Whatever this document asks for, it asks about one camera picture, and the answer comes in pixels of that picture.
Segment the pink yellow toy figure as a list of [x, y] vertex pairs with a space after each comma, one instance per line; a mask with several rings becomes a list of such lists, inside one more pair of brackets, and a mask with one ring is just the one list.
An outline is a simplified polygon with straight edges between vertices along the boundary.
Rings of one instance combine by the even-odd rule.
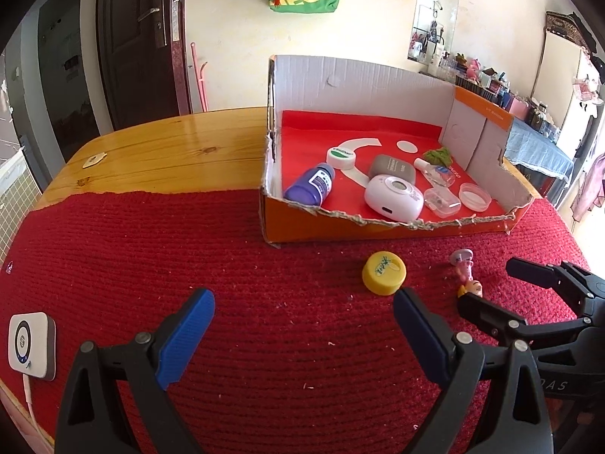
[[461, 281], [458, 288], [458, 297], [464, 294], [473, 294], [478, 297], [483, 296], [483, 286], [473, 276], [474, 253], [471, 249], [458, 249], [452, 252], [450, 264], [454, 266], [455, 273]]

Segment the clear round plastic lid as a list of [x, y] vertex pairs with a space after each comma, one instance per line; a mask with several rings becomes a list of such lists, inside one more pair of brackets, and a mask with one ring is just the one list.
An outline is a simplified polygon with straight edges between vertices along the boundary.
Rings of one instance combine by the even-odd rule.
[[478, 213], [486, 211], [492, 202], [492, 198], [486, 191], [471, 182], [461, 184], [458, 198], [462, 205]]

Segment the yellow bottle cap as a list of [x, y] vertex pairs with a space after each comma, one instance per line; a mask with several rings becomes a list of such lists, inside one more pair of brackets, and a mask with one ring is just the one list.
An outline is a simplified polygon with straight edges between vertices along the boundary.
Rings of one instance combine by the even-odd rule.
[[405, 282], [407, 269], [404, 261], [395, 253], [379, 251], [371, 254], [362, 269], [364, 286], [379, 296], [396, 293]]

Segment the clear sanitizer bottle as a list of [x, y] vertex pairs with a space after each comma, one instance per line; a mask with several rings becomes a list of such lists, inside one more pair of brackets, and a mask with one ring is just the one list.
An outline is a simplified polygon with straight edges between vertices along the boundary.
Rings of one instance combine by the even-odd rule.
[[454, 185], [456, 176], [447, 167], [432, 165], [422, 158], [416, 158], [413, 166], [425, 177], [433, 187], [449, 189]]

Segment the green fuzzy toy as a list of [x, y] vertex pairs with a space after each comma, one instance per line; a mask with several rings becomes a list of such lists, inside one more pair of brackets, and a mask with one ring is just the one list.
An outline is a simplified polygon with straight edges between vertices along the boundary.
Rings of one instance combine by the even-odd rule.
[[449, 168], [453, 164], [453, 158], [446, 146], [441, 146], [439, 149], [425, 151], [422, 154], [422, 159], [429, 162], [431, 165], [442, 166]]

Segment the pink white round device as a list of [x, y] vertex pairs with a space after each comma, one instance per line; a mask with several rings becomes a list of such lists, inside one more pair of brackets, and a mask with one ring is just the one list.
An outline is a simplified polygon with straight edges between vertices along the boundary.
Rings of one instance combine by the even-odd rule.
[[364, 201], [376, 213], [398, 222], [417, 220], [425, 202], [424, 195], [415, 185], [387, 174], [369, 180]]

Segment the grey pebble case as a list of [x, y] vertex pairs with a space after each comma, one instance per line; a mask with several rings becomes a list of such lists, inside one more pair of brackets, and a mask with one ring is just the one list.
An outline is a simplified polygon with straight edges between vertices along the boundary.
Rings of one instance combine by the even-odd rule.
[[415, 184], [415, 168], [408, 162], [398, 158], [379, 154], [377, 155], [369, 168], [368, 177], [374, 178], [376, 175], [392, 175], [406, 180], [406, 182]]

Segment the white green Cestbon cap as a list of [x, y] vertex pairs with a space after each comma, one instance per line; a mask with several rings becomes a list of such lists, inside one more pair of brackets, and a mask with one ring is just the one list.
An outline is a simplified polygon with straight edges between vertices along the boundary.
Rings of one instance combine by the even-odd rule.
[[343, 146], [333, 146], [326, 152], [326, 163], [337, 170], [351, 170], [356, 166], [356, 153]]

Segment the purple plastic bottle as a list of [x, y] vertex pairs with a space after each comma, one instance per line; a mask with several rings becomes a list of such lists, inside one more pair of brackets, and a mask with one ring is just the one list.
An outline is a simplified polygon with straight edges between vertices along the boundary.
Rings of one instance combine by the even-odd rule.
[[287, 201], [321, 207], [333, 187], [335, 170], [327, 163], [308, 169], [284, 192]]

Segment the pink curtain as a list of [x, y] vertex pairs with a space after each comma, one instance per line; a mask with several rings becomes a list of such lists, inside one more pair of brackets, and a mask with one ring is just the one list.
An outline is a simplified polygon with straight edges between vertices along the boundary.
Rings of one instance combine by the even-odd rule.
[[581, 222], [594, 208], [604, 205], [605, 154], [599, 155], [579, 187], [571, 205], [572, 219]]

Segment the white wardrobe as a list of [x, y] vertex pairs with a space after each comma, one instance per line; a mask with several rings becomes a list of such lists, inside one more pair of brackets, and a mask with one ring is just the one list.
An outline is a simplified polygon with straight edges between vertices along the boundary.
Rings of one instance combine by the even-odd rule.
[[557, 147], [571, 160], [589, 129], [589, 122], [597, 118], [596, 104], [584, 103], [574, 84], [589, 80], [589, 85], [600, 87], [599, 73], [585, 50], [579, 45], [545, 31], [532, 97], [545, 104], [548, 113], [559, 128]]

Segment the black basket of items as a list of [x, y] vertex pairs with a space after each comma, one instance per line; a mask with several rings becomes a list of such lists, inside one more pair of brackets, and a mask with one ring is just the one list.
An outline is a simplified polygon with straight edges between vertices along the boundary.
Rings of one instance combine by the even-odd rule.
[[487, 101], [490, 101], [490, 103], [495, 104], [497, 102], [497, 94], [478, 84], [476, 81], [469, 80], [463, 76], [456, 76], [455, 84], [463, 89], [482, 96]]

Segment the white orange cardboard box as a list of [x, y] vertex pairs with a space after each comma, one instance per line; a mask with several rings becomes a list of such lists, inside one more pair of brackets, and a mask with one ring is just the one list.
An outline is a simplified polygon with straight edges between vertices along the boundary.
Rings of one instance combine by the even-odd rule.
[[[504, 167], [512, 116], [458, 85], [352, 59], [269, 61], [262, 233], [270, 243], [403, 239], [511, 231], [532, 204]], [[408, 222], [364, 199], [375, 158], [412, 163], [446, 149], [452, 166], [417, 171], [419, 192], [447, 183], [458, 212]]]

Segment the small white tag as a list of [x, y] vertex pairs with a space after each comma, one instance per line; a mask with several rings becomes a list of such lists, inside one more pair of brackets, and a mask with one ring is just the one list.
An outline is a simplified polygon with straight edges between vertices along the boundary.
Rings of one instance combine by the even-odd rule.
[[92, 166], [98, 165], [98, 163], [101, 163], [101, 161], [104, 160], [105, 157], [107, 157], [107, 153], [105, 153], [105, 152], [95, 154], [95, 155], [89, 157], [84, 162], [82, 168], [87, 169], [87, 168], [91, 168]]

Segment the pink hanger stick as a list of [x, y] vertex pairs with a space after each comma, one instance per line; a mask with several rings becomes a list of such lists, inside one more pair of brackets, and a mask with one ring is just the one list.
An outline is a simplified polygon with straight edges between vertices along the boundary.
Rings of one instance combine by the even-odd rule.
[[191, 55], [193, 61], [194, 75], [196, 79], [196, 86], [199, 95], [199, 100], [201, 104], [201, 110], [206, 113], [209, 111], [206, 87], [205, 87], [205, 67], [207, 66], [207, 62], [203, 62], [203, 64], [199, 64], [198, 62], [198, 54], [197, 54], [197, 46], [195, 42], [190, 43]]

